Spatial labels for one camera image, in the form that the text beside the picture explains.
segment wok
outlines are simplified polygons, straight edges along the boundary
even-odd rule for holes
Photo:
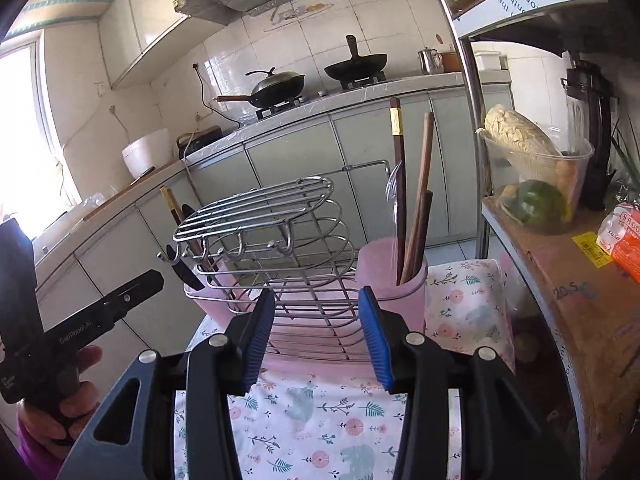
[[[258,84],[251,95],[219,95],[216,97],[216,101],[220,103],[249,101],[249,104],[256,108],[271,108],[284,101],[295,99],[305,87],[305,76],[296,74],[295,72],[287,73],[289,75],[285,76],[282,80],[269,81],[269,84],[265,86],[263,85],[265,81],[270,78],[273,81],[276,76],[281,75],[273,75],[273,69],[266,73],[269,73],[270,77],[265,78],[264,81]]]
[[[351,51],[351,59],[329,65],[324,69],[331,79],[338,81],[358,81],[366,79],[380,72],[386,66],[386,54],[372,54],[361,56],[355,36],[347,36],[347,44]]]

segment orange snack package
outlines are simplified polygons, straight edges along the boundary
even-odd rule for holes
[[[640,283],[640,210],[617,205],[600,225],[597,243]]]

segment black blender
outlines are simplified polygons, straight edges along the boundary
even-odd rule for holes
[[[562,80],[567,95],[569,133],[587,138],[594,149],[584,176],[580,204],[600,211],[604,209],[604,195],[613,178],[613,173],[609,174],[613,92],[596,64],[572,56],[572,65]]]

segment pan handle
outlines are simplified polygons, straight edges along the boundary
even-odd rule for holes
[[[216,97],[216,101],[219,103],[228,103],[231,101],[249,101],[250,95],[219,95]]]
[[[271,70],[269,70],[268,72],[266,70],[252,70],[251,72],[247,72],[244,75],[251,75],[251,74],[266,74],[266,75],[273,75],[273,71],[276,70],[276,67],[272,66]]]
[[[356,37],[352,34],[347,36],[347,45],[349,45],[349,51],[351,52],[351,59],[356,59],[360,57],[358,54],[358,43],[356,42]]]

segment pan lid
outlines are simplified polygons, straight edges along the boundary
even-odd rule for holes
[[[266,70],[253,70],[252,72],[247,72],[246,74],[244,74],[244,75],[251,75],[251,74],[263,73],[267,75],[267,77],[265,77],[262,81],[260,81],[254,87],[254,89],[251,91],[251,95],[257,94],[260,90],[264,90],[265,88],[269,88],[278,83],[284,83],[285,81],[289,81],[295,77],[300,77],[300,74],[297,72],[289,71],[289,72],[278,72],[277,74],[274,74],[273,73],[274,70],[276,70],[276,67],[272,67],[272,69],[269,70],[268,72]]]

